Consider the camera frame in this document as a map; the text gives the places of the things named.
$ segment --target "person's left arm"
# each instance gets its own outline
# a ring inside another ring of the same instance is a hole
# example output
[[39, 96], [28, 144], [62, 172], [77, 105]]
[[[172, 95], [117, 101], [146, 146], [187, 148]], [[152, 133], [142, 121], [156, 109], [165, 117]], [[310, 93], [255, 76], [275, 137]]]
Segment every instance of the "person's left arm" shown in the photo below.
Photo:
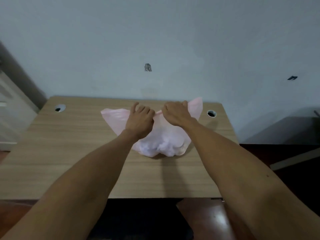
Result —
[[86, 239], [101, 216], [126, 157], [152, 130], [154, 110], [135, 103], [126, 129], [78, 161], [1, 240]]

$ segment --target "table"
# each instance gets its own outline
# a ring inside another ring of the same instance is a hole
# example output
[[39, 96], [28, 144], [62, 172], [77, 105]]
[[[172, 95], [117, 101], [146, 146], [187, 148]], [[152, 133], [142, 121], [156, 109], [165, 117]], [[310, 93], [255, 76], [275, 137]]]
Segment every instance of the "table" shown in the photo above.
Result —
[[[134, 101], [51, 97], [0, 165], [0, 199], [39, 199], [74, 163], [116, 137], [100, 111], [129, 109]], [[140, 102], [155, 111], [165, 103]], [[56, 112], [58, 104], [66, 109]], [[208, 110], [217, 116], [209, 117]], [[222, 104], [203, 103], [199, 122], [238, 143]], [[221, 197], [192, 144], [182, 156], [156, 158], [131, 150], [110, 198]]]

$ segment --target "translucent bag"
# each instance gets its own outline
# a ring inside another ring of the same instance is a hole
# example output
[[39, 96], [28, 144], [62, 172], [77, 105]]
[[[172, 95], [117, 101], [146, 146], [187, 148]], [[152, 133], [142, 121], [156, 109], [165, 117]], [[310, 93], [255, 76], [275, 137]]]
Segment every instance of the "translucent bag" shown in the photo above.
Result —
[[[201, 97], [188, 103], [190, 115], [197, 120], [199, 120], [202, 108]], [[106, 108], [101, 111], [101, 114], [114, 133], [120, 135], [126, 127], [130, 110]], [[155, 114], [153, 119], [152, 131], [145, 138], [138, 140], [132, 149], [147, 157], [154, 157], [158, 153], [167, 157], [184, 154], [191, 142], [187, 133], [182, 128], [166, 121], [161, 110]]]

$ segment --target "white wall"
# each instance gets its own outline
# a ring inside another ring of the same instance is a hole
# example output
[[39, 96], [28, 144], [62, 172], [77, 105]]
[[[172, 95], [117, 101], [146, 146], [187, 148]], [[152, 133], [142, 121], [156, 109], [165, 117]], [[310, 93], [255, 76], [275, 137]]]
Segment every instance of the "white wall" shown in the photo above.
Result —
[[0, 40], [47, 97], [202, 96], [250, 143], [320, 107], [320, 0], [0, 1]]

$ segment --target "person's right arm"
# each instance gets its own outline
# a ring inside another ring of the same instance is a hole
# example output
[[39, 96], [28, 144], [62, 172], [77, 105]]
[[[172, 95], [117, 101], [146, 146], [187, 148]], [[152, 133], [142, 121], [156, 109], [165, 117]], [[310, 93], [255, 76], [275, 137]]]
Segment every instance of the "person's right arm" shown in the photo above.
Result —
[[253, 154], [192, 118], [187, 102], [168, 102], [166, 120], [183, 128], [222, 197], [257, 239], [320, 239], [320, 218]]

